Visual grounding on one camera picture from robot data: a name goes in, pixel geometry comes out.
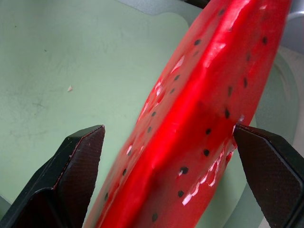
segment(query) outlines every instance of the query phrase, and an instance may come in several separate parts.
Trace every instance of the light green surface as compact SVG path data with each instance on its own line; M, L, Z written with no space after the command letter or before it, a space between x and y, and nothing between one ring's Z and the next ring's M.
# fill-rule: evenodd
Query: light green surface
M176 14L147 16L114 0L0 0L0 195L13 202L67 135L104 124L95 200L187 28ZM204 221L213 228L245 186L239 158L230 164Z

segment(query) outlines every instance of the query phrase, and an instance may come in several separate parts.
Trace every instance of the black dot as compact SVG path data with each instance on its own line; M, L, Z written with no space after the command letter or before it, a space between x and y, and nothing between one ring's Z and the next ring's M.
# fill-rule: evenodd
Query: black dot
M225 12L225 9L222 9L218 14L222 15Z
M232 94L232 87L229 86L229 87L228 87L228 96L231 96L231 94Z
M247 88L247 85L248 85L247 78L244 78L244 88Z
M267 44L267 42L268 42L268 38L267 37L263 37L263 44Z
M189 169L188 169L187 167L181 167L181 168L180 168L180 172L181 172L182 174L187 174L188 171L189 171Z
M206 130L206 134L210 134L211 133L211 128L208 128L207 130Z
M152 222L155 222L155 221L157 220L157 218L158 218L157 213L154 213L154 214L152 215Z
M197 39L195 42L194 42L194 45L199 45L200 44L200 39Z
M179 191L179 192L177 193L177 195L181 198L181 197L184 195L184 192L183 192L183 191Z
M205 155L206 157L208 157L208 156L209 156L209 153L210 153L210 151L209 151L209 150L204 149L204 155Z
M228 119L229 116L230 116L229 110L228 110L228 109L225 109L225 117L226 117L226 119Z

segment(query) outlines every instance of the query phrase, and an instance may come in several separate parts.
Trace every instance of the watermelon slice toy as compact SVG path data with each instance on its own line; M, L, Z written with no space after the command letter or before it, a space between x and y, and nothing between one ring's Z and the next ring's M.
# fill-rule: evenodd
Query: watermelon slice toy
M212 0L156 82L100 195L97 228L192 228L249 124L290 0Z

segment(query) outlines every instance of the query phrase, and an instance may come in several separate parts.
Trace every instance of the glossy red surface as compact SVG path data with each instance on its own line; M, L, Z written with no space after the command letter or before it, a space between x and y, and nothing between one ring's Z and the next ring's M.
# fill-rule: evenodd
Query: glossy red surface
M177 47L100 194L98 228L190 228L249 124L289 0L212 0Z

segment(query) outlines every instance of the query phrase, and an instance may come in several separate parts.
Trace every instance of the red object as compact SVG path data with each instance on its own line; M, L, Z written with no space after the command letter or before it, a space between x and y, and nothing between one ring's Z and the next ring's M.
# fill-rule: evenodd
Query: red object
M101 195L98 228L191 228L249 124L289 0L212 0L152 89Z

